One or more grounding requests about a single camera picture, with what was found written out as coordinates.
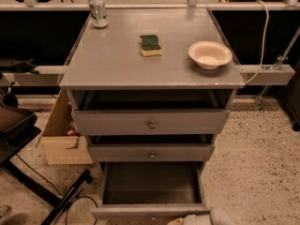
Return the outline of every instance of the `ceramic bowl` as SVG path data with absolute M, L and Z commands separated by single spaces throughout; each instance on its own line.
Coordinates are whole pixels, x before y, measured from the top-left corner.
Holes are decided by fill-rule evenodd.
M 191 45 L 188 55 L 204 69 L 216 69 L 233 59 L 232 52 L 223 44 L 213 41 L 200 41 Z

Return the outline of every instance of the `terrazzo floor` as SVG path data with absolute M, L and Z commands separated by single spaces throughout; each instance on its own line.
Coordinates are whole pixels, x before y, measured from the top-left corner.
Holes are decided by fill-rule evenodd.
M 43 108 L 37 126 L 44 128 L 55 98 L 21 98 L 21 107 Z M 273 97 L 264 101 L 266 112 L 259 112 L 251 97 L 238 97 L 231 106 L 230 118 L 217 137 L 217 147 L 202 172 L 204 197 L 209 207 L 221 207 L 236 225 L 300 224 L 300 133 L 292 130 L 293 121 Z M 48 165 L 43 144 L 36 137 L 20 157 L 56 185 L 61 193 L 85 169 L 94 181 L 82 195 L 98 201 L 101 172 L 95 165 Z M 43 179 L 30 171 L 17 157 L 12 162 L 42 186 L 57 194 Z M 0 224 L 40 224 L 51 207 L 29 189 L 0 169 L 0 205 L 12 207 L 6 222 Z M 87 199 L 74 203 L 67 224 L 93 224 Z M 165 225 L 170 218 L 110 219 L 97 224 Z M 56 224 L 65 224 L 63 215 Z

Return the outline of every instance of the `drawer knob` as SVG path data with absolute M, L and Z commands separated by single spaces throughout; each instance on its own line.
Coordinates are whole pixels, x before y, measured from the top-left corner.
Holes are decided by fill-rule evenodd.
M 156 154 L 155 154 L 154 152 L 151 152 L 150 155 L 149 155 L 149 157 L 150 157 L 151 159 L 154 159 L 154 158 L 156 158 Z
M 149 128 L 150 129 L 155 129 L 156 127 L 157 127 L 156 123 L 154 121 L 150 121 Z

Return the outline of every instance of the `sponge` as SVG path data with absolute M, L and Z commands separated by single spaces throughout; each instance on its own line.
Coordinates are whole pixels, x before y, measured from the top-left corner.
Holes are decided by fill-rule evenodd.
M 141 54 L 143 56 L 160 56 L 162 50 L 158 45 L 157 35 L 141 35 Z

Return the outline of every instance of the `gray drawer cabinet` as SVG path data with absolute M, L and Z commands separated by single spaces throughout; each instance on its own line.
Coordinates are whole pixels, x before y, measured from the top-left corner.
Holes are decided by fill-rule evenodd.
M 91 212 L 95 218 L 205 213 L 201 173 L 244 86 L 240 73 L 233 62 L 203 70 L 188 58 L 195 41 L 221 41 L 206 9 L 107 13 L 107 28 L 86 26 L 60 83 L 91 158 L 101 164 L 100 202 Z M 139 34 L 149 30 L 161 38 L 160 57 L 140 54 Z

